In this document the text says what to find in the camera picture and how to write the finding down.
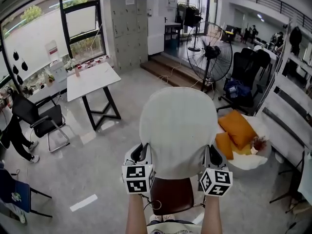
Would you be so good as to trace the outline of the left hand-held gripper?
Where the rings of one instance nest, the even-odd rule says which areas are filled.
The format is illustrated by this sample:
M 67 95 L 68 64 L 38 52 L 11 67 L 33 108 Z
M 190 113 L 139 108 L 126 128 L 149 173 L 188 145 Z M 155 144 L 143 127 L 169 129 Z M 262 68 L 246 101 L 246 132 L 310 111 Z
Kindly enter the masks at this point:
M 138 144 L 130 149 L 124 157 L 122 180 L 128 194 L 150 192 L 155 178 L 150 145 Z

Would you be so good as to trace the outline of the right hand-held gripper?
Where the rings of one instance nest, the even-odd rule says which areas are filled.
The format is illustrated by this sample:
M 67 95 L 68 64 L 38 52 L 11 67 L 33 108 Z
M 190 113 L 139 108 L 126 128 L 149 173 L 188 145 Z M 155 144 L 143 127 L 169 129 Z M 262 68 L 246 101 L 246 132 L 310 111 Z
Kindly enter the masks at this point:
M 206 146 L 203 171 L 199 173 L 199 191 L 209 196 L 224 196 L 233 185 L 233 173 L 227 159 L 214 145 Z

